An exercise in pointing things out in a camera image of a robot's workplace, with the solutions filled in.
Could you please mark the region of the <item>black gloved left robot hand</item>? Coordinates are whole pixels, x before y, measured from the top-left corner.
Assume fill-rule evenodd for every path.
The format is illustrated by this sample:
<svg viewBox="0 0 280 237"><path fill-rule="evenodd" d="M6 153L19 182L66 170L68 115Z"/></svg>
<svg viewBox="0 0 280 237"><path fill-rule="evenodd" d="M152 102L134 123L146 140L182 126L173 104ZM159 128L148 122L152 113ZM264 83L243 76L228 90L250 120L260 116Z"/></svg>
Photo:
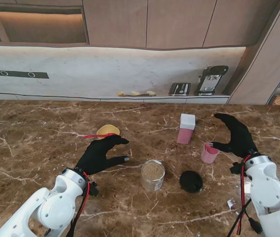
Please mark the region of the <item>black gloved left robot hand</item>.
<svg viewBox="0 0 280 237"><path fill-rule="evenodd" d="M74 169L81 173L85 172L87 175L93 175L128 162L130 160L128 156L106 158L107 152L114 146L128 143L129 141L120 135L110 135L101 140L94 140L87 147Z"/></svg>

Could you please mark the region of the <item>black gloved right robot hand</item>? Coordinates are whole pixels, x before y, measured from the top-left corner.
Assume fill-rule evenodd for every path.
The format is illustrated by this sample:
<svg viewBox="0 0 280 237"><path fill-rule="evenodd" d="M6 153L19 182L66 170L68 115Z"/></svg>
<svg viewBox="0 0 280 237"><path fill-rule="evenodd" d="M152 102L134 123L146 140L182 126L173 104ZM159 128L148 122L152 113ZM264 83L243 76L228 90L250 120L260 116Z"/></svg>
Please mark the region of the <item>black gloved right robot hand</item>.
<svg viewBox="0 0 280 237"><path fill-rule="evenodd" d="M233 153L234 155L246 158L247 156L259 154L258 149L252 139L248 128L237 120L234 116L228 114L214 114L214 117L220 119L230 131L230 142L219 143L210 142L212 148L218 149L225 153Z"/></svg>

